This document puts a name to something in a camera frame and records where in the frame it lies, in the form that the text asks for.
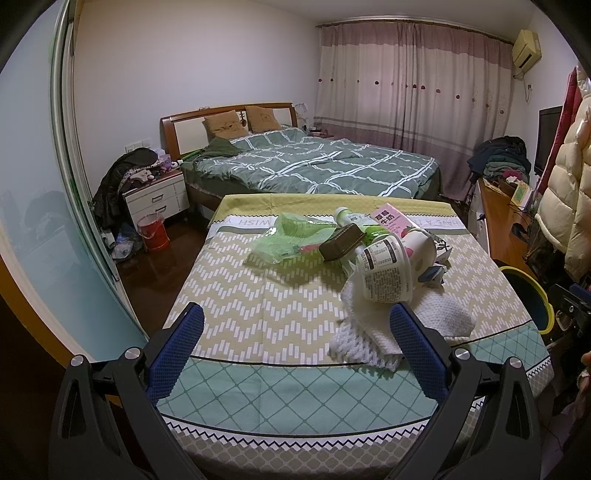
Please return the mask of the white foam net sleeve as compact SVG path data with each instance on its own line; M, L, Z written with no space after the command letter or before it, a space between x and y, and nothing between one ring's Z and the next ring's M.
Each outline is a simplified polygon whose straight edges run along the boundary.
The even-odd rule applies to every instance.
M363 364L396 371L406 347L402 336L420 321L454 344L468 339L476 320L442 288L418 287L409 303L380 303L363 296L363 282L353 275L341 291L346 318L329 342L338 363Z

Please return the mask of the red quilted jacket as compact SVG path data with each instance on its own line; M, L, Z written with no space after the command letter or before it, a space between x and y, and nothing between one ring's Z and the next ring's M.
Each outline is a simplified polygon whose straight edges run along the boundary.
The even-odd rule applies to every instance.
M558 151L566 138L570 126L575 120L576 113L582 102L582 95L578 86L578 73L579 69L575 67L568 77L565 100L562 105L558 126L542 176L542 191L547 188L551 171L556 164Z

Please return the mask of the yellow rimmed trash bin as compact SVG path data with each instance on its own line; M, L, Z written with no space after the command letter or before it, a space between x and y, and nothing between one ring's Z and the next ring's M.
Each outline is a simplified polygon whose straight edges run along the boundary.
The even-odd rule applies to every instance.
M508 265L500 267L523 303L541 335L548 335L555 325L555 312L541 285L526 272Z

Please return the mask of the white paper instant cup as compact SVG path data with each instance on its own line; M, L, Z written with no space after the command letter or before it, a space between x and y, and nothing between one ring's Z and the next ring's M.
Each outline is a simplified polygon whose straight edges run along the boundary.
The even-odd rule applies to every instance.
M422 229L407 230L403 237L391 233L378 239L356 256L363 296L380 303L411 301L419 278L434 265L436 257L435 241Z

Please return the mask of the clothes pile on desk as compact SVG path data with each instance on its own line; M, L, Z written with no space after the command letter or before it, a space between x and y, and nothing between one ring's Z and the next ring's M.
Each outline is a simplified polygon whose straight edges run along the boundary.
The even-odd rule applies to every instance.
M480 178L496 179L505 173L528 182L531 172L526 144L518 136L498 137L477 145L468 165L472 183Z

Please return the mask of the white nightstand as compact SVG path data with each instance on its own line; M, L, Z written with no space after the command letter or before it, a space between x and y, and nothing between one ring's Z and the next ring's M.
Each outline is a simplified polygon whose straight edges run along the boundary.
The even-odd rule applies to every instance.
M146 215L158 214L167 219L189 208L183 173L179 169L126 192L123 198L134 228Z

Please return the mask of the brown ridged tray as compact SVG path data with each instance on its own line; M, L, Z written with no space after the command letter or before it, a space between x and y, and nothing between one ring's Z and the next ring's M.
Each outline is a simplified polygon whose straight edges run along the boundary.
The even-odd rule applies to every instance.
M325 262L344 258L363 243L363 231L356 224L339 227L332 236L322 242L318 251Z

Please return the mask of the green plastic bag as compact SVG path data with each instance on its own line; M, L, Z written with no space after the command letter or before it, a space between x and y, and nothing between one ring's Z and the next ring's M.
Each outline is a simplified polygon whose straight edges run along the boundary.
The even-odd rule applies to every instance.
M320 246L337 230L333 221L281 213L269 230L249 244L243 264L273 267L290 260L320 255Z

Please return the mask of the green white drink bottle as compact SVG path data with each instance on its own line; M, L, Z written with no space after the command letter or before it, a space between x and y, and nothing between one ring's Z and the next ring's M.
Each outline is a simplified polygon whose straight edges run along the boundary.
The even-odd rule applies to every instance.
M363 244L369 246L383 238L386 238L391 232L383 225L378 223L367 214L355 213L346 207L338 207L334 213L335 223L339 227L356 225L363 233Z

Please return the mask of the cream puffer jacket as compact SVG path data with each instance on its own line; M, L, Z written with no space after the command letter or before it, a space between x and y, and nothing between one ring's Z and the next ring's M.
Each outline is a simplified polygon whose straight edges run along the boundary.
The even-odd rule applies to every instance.
M590 79L577 68L569 80L567 130L546 174L535 219L544 237L565 255L575 280L590 271Z

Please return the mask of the dark green garment on bed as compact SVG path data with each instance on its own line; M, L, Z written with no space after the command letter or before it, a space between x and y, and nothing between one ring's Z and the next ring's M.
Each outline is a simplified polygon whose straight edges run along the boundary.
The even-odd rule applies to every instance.
M181 157L181 160L183 162L190 162L215 157L228 158L237 156L240 153L242 153L242 149L233 145L229 140L214 137L207 146L186 153Z

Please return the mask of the white floral tea box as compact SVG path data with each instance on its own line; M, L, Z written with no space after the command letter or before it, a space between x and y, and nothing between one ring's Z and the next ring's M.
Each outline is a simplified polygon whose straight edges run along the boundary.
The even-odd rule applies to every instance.
M418 277L418 282L420 284L438 287L444 284L444 276L451 267L449 259L453 247L438 235L433 234L432 239L436 248L435 261Z

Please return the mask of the pink strawberry milk carton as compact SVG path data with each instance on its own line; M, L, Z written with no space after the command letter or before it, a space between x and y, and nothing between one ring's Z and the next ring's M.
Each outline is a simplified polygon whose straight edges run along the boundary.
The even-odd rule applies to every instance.
M370 217L374 219L377 224L385 227L388 231L401 238L404 238L410 231L419 228L419 226L409 217L390 203L378 207L370 214Z

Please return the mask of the black television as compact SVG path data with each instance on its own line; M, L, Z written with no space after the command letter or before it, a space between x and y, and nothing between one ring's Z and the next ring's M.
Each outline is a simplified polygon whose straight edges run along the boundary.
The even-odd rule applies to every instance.
M558 129L562 107L550 107L539 111L537 147L534 173L542 176Z

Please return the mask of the sliding wardrobe door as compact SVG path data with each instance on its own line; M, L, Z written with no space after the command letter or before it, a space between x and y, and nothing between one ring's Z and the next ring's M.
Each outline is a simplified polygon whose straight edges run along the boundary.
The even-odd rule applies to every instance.
M68 2L26 30L1 70L1 257L54 356L110 360L146 335L73 211L58 88Z

